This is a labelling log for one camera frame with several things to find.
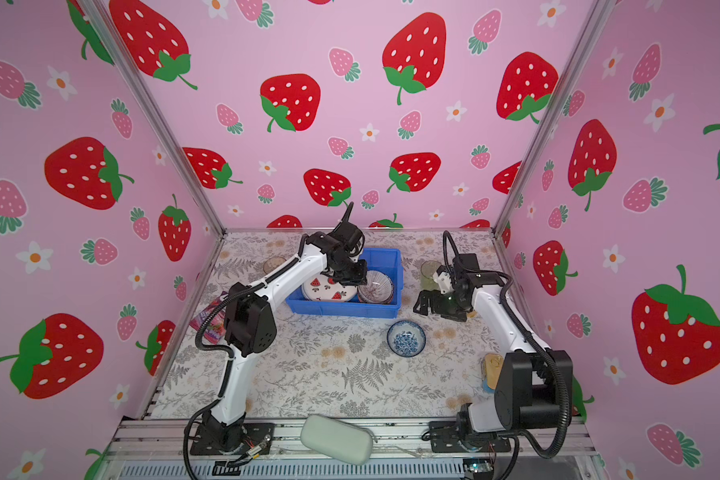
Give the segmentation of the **green glass cup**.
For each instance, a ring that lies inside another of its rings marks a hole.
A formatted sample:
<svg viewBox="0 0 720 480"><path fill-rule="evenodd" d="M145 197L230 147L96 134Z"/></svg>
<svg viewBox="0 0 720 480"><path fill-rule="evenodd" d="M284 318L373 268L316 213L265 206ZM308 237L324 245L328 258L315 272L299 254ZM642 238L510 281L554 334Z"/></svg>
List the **green glass cup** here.
<svg viewBox="0 0 720 480"><path fill-rule="evenodd" d="M442 266L439 261L427 260L420 266L420 287L427 291L440 291L436 281L438 269Z"/></svg>

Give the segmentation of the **blue white bottom bowl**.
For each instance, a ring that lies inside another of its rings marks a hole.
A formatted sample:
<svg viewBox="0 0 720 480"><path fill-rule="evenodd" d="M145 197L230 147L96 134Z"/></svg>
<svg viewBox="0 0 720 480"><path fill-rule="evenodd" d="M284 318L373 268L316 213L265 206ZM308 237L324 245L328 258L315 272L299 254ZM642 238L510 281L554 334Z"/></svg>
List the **blue white bottom bowl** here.
<svg viewBox="0 0 720 480"><path fill-rule="evenodd" d="M418 356L427 343L423 328L410 320L400 320L391 325L386 340L390 350L403 358Z"/></svg>

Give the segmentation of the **amber glass cup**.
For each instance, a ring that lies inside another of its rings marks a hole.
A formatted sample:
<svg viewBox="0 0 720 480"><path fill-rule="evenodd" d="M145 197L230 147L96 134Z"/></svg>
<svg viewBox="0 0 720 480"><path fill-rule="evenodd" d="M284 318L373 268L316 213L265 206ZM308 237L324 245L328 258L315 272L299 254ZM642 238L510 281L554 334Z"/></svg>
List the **amber glass cup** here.
<svg viewBox="0 0 720 480"><path fill-rule="evenodd" d="M269 275L276 271L281 265L283 265L286 262L286 259L283 257L275 256L267 259L262 264L262 270L265 275Z"/></svg>

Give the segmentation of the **purple striped bowl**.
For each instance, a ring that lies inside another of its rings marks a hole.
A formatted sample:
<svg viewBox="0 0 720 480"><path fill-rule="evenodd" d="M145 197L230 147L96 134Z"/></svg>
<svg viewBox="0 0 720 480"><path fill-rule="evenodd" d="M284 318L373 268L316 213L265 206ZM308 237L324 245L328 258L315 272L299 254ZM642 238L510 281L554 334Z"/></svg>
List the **purple striped bowl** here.
<svg viewBox="0 0 720 480"><path fill-rule="evenodd" d="M394 298L394 292L394 283L391 278L377 270L369 270L366 283L357 287L359 300L368 304L390 304Z"/></svg>

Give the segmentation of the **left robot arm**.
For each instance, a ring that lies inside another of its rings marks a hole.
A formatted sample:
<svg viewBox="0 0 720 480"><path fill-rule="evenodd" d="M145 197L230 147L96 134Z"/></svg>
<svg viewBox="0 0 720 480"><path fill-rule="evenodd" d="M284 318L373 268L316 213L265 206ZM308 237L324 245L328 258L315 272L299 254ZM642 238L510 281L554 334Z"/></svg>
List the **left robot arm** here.
<svg viewBox="0 0 720 480"><path fill-rule="evenodd" d="M221 385L211 404L193 414L184 430L183 455L244 454L246 398L257 360L277 335L275 312L294 291L319 275L344 286L367 283L367 262L360 258L362 230L350 221L349 203L328 233L304 234L297 253L262 278L236 283L201 323L195 346L226 355Z"/></svg>

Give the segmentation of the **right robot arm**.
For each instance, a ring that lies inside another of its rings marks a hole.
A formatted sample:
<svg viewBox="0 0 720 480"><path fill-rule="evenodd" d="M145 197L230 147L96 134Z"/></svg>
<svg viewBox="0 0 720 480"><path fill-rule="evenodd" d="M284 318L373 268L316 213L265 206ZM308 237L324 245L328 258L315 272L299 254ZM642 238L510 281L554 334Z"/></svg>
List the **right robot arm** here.
<svg viewBox="0 0 720 480"><path fill-rule="evenodd" d="M551 349L516 312L508 297L514 283L509 274L482 269L476 255L458 250L448 231L442 246L443 264L433 276L438 288L421 291L413 312L457 322L478 313L498 330L503 361L492 400L464 404L451 425L431 426L425 437L466 451L524 438L539 457L557 456L572 421L570 356Z"/></svg>

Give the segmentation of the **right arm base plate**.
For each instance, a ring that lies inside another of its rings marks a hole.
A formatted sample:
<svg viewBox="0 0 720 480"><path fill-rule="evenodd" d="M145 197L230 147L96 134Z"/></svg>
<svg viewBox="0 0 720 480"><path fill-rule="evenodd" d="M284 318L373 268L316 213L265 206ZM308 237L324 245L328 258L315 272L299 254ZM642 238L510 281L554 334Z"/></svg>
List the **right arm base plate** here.
<svg viewBox="0 0 720 480"><path fill-rule="evenodd" d="M495 433L475 433L456 420L431 421L421 435L435 453L510 453L507 439Z"/></svg>

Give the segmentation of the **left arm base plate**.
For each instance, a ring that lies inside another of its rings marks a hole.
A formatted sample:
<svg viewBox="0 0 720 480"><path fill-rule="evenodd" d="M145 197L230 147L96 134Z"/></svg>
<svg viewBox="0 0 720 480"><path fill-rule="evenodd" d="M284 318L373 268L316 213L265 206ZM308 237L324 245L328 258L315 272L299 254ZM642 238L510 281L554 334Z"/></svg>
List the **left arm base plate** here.
<svg viewBox="0 0 720 480"><path fill-rule="evenodd" d="M191 435L189 453L196 456L241 456L256 449L255 455L267 455L274 429L274 423L243 423L231 426L200 424Z"/></svg>

